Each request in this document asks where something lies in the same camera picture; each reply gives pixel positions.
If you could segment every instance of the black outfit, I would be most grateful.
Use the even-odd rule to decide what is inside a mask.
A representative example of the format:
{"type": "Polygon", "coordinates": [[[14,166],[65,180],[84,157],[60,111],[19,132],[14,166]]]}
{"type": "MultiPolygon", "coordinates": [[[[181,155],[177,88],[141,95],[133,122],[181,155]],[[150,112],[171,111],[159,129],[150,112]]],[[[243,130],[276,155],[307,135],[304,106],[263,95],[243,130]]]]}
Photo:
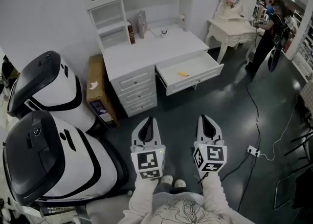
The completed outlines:
{"type": "Polygon", "coordinates": [[[274,14],[271,20],[274,22],[274,25],[270,30],[266,30],[264,32],[264,35],[255,51],[253,62],[248,68],[251,72],[255,73],[259,69],[267,54],[274,47],[273,39],[275,35],[282,31],[283,17],[281,15],[274,14]]]}

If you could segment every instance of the white desk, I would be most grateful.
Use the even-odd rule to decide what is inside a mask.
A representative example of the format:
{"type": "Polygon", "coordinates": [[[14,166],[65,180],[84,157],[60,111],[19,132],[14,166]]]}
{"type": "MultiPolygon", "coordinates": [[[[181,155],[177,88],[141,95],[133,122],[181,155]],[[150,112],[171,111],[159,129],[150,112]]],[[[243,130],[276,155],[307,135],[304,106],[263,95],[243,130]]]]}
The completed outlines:
{"type": "Polygon", "coordinates": [[[170,95],[222,71],[223,65],[207,53],[209,47],[194,34],[176,25],[167,28],[166,38],[155,28],[145,39],[137,38],[134,45],[116,45],[104,53],[109,80],[128,116],[157,105],[156,72],[170,95]]]}
{"type": "Polygon", "coordinates": [[[205,38],[206,44],[210,44],[212,36],[222,43],[217,63],[221,63],[228,46],[234,47],[239,43],[254,41],[257,36],[256,28],[252,27],[248,21],[229,21],[227,23],[221,23],[215,19],[208,21],[211,25],[205,38]]]}

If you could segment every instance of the dark gray floor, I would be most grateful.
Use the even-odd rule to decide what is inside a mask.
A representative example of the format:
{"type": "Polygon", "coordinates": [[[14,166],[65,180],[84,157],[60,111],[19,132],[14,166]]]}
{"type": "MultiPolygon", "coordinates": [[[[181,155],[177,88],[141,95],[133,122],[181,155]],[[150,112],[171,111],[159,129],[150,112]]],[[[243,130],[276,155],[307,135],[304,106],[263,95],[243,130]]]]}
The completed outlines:
{"type": "MultiPolygon", "coordinates": [[[[248,47],[249,45],[243,45],[237,50],[230,48],[222,61],[224,68],[220,76],[200,83],[196,91],[186,89],[166,96],[165,88],[157,80],[158,106],[131,118],[121,118],[120,129],[107,131],[107,139],[118,149],[130,171],[130,181],[125,187],[133,187],[135,180],[130,156],[131,134],[148,116],[157,119],[161,140],[166,146],[165,174],[185,180],[187,186],[195,192],[201,192],[201,187],[195,178],[198,172],[191,156],[191,147],[196,140],[196,125],[200,114],[213,118],[222,129],[228,149],[227,164],[219,173],[221,178],[240,164],[248,145],[257,146],[256,108],[246,91],[249,77],[244,69],[244,56],[248,47]]],[[[216,58],[218,52],[211,55],[216,58]]],[[[281,58],[273,73],[268,71],[265,60],[253,82],[248,85],[260,112],[260,150],[269,158],[273,156],[272,144],[285,129],[296,95],[303,85],[301,75],[285,57],[281,58]]],[[[279,179],[290,173],[291,167],[300,167],[306,162],[297,161],[299,155],[296,153],[288,157],[283,157],[283,154],[296,145],[289,140],[307,130],[308,126],[303,123],[296,107],[287,131],[275,145],[275,160],[267,161],[264,157],[257,159],[241,205],[242,215],[257,224],[292,223],[298,210],[291,208],[292,202],[279,210],[273,210],[274,188],[279,179]]],[[[229,206],[235,210],[254,161],[254,157],[249,157],[238,171],[222,183],[229,206]]],[[[292,190],[285,189],[280,195],[288,197],[289,191],[292,190]]]]}

